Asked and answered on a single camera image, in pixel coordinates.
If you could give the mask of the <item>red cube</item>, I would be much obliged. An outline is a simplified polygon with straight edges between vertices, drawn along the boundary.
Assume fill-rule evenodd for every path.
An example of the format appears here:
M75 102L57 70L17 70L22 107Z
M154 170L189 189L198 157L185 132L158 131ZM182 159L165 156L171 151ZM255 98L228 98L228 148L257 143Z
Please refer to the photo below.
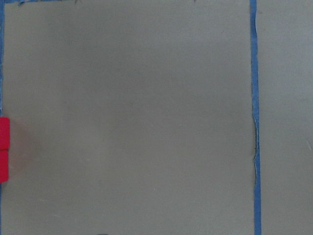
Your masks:
M10 146L10 120L8 117L0 118L0 149L8 150Z
M9 178L9 158L8 150L0 151L0 183L8 181Z

